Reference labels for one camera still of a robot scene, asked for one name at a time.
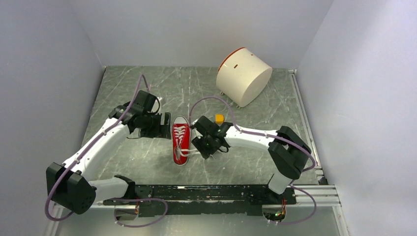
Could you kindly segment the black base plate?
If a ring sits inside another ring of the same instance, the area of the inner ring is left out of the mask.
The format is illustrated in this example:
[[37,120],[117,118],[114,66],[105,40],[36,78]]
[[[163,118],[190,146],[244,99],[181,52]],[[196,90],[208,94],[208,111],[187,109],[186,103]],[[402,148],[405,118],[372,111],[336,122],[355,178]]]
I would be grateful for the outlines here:
[[296,204],[295,191],[286,187],[282,194],[266,184],[249,185],[136,185],[139,202],[105,200],[105,206],[119,209],[136,207],[139,217],[200,214],[246,214],[263,216],[263,206]]

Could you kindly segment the small yellow cube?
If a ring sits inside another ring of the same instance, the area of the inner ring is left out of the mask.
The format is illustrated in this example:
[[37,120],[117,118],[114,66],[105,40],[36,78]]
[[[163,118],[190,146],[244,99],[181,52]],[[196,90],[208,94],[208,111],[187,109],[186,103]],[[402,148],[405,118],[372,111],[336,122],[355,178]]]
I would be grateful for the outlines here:
[[222,114],[216,114],[214,118],[215,118],[215,123],[219,125],[225,121],[225,118]]

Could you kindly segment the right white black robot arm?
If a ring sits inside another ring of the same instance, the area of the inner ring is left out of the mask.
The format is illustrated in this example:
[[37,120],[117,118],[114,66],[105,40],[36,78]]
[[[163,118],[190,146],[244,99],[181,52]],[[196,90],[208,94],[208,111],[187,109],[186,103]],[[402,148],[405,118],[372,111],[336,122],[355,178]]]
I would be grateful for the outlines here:
[[228,152],[230,148],[243,147],[266,151],[275,164],[275,173],[268,181],[266,199],[276,204],[284,197],[288,185],[300,178],[311,149],[289,127],[279,130],[257,130],[224,122],[221,125],[201,116],[191,124],[197,136],[191,141],[204,159],[215,152]]

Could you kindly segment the white cylindrical container orange rim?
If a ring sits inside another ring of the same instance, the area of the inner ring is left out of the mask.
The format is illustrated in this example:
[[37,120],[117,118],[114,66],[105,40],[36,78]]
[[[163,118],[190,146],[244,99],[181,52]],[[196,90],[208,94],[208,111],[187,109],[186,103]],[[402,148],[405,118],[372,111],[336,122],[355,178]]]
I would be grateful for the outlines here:
[[230,53],[217,70],[216,86],[239,107],[245,107],[260,95],[273,68],[241,47]]

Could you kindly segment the aluminium frame rail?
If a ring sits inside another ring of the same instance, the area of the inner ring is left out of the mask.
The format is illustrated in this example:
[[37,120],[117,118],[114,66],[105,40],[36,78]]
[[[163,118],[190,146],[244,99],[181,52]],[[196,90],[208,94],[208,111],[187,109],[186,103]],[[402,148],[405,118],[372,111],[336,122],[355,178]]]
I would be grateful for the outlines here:
[[[321,185],[317,180],[320,169],[301,112],[294,78],[285,69],[274,69],[266,87],[254,101],[239,107],[231,99],[219,96],[215,81],[215,67],[158,67],[158,66],[108,66],[105,70],[93,111],[89,119],[85,144],[102,127],[109,113],[117,106],[133,101],[140,91],[161,97],[162,112],[174,118],[185,117],[191,124],[201,116],[215,122],[222,114],[224,122],[257,130],[291,128],[311,149],[299,179],[287,187],[295,191],[296,204],[263,206],[263,216],[246,214],[161,215],[139,217],[136,207],[119,209],[95,202],[83,214],[69,210],[64,221],[79,218],[77,234],[95,228],[87,222],[93,209],[108,215],[109,225],[117,229],[130,229],[129,217],[136,217],[134,227],[144,227],[150,235],[157,232],[175,233],[183,226],[177,219],[186,220],[193,227],[193,235],[227,234],[250,236],[335,236],[340,235],[340,201],[333,185]],[[191,129],[191,141],[196,137]],[[117,148],[110,152],[94,173],[94,180],[105,180],[122,175],[136,185],[249,185],[266,184],[275,173],[275,164],[266,151],[246,147],[232,147],[228,152],[215,152],[204,159],[201,154],[188,157],[183,165],[173,160],[173,140],[142,138],[135,130]]]

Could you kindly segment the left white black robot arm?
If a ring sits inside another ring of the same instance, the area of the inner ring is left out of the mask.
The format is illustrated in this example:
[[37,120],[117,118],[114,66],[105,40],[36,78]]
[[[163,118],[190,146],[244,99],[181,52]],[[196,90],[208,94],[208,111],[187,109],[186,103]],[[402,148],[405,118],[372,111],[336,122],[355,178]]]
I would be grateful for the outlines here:
[[118,199],[128,205],[137,197],[136,184],[122,175],[94,180],[96,169],[135,130],[140,137],[170,139],[171,114],[162,112],[162,98],[140,90],[133,101],[115,107],[102,127],[74,155],[46,170],[49,202],[75,214],[85,213],[95,202]]

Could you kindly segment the red canvas sneaker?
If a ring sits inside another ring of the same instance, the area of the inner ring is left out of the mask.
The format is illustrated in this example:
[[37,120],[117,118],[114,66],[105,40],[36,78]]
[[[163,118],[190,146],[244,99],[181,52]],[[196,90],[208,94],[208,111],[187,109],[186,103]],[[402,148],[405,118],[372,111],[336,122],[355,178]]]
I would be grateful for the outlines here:
[[190,154],[191,129],[188,120],[183,116],[174,118],[172,124],[173,160],[177,165],[187,162]]

